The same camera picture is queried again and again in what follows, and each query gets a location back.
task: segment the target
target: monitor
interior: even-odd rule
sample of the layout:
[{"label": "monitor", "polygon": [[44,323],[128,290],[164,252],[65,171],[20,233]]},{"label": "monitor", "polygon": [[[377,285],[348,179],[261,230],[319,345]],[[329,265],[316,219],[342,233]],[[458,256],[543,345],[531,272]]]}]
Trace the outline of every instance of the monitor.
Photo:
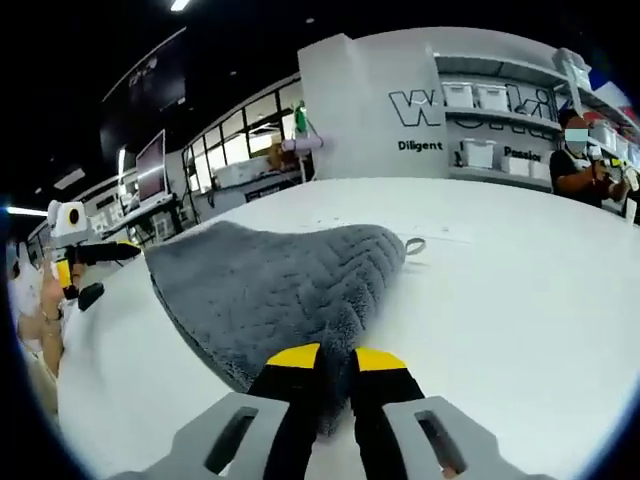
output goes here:
[{"label": "monitor", "polygon": [[140,203],[167,192],[164,165],[164,130],[136,157]]}]

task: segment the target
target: gray towel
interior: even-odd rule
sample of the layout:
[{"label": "gray towel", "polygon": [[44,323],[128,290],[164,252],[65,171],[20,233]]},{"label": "gray towel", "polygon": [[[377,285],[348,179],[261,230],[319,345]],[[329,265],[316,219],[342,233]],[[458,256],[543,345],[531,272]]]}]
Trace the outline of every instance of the gray towel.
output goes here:
[{"label": "gray towel", "polygon": [[321,343],[332,382],[322,433],[336,427],[349,353],[404,258],[380,226],[280,234],[229,222],[146,253],[169,317],[232,388],[248,390],[279,351]]}]

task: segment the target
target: workstation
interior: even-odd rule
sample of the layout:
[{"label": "workstation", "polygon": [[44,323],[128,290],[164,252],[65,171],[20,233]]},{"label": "workstation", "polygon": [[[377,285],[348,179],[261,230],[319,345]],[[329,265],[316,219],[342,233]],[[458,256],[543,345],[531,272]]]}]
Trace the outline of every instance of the workstation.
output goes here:
[{"label": "workstation", "polygon": [[[637,175],[626,97],[592,85],[573,52],[490,30],[298,47],[298,73],[171,151],[168,131],[123,148],[106,190],[82,197],[89,243],[131,241],[142,254],[67,319],[57,413],[69,449],[96,478],[154,478],[204,451],[180,443],[185,429],[209,431],[212,406],[250,396],[277,354],[262,353],[321,332],[337,339],[330,354],[358,346],[406,362],[515,472],[589,472],[637,400],[640,224],[626,198],[599,209],[557,195],[550,157],[570,107],[607,177]],[[119,213],[104,222],[108,209]],[[29,249],[47,241],[36,229]],[[266,438],[259,423],[244,433]],[[345,407],[319,428],[304,478],[368,477],[355,423]]]}]

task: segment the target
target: black ceiling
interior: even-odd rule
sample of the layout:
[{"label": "black ceiling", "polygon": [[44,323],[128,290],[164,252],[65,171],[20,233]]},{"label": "black ceiling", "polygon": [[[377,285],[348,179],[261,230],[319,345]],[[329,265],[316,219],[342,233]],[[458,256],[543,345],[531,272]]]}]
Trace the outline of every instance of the black ceiling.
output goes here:
[{"label": "black ceiling", "polygon": [[[65,197],[115,174],[116,166],[102,161],[100,101],[141,57],[183,27],[187,102],[162,119],[170,150],[248,96],[294,73],[300,48],[340,32],[359,37],[409,27],[488,28],[566,46],[590,62],[617,63],[622,73],[635,68],[622,62],[633,47],[624,28],[617,28],[614,38],[597,17],[566,4],[191,0],[183,12],[173,13],[172,2],[20,2],[23,11],[11,22],[16,29],[9,40],[15,48],[11,68],[5,68],[15,82],[9,95],[18,103],[11,118],[18,132],[8,139],[18,161],[12,162],[10,175],[3,163],[9,203],[46,208],[52,198],[67,199],[52,184],[71,165],[81,166],[87,177],[66,189]],[[308,18],[314,21],[307,23]],[[4,20],[5,29],[11,28]],[[603,47],[600,53],[595,45]],[[231,76],[231,71],[238,73]],[[632,80],[620,77],[618,83],[632,86]],[[23,219],[18,225],[21,230],[33,222]]]}]

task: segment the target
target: white table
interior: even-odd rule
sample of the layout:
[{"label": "white table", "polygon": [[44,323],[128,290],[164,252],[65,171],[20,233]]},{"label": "white table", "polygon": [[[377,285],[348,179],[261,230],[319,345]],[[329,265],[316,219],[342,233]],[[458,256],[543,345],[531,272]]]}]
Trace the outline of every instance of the white table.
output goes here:
[{"label": "white table", "polygon": [[[307,183],[212,222],[223,219],[279,232],[373,223],[425,237],[364,343],[405,360],[427,396],[491,430],[528,473],[574,478],[632,398],[640,229],[622,218],[507,186],[394,178]],[[143,258],[105,287],[69,320],[58,383],[64,435],[100,477],[159,460],[228,391],[176,332]],[[316,442],[307,478],[365,478],[351,420]]]}]

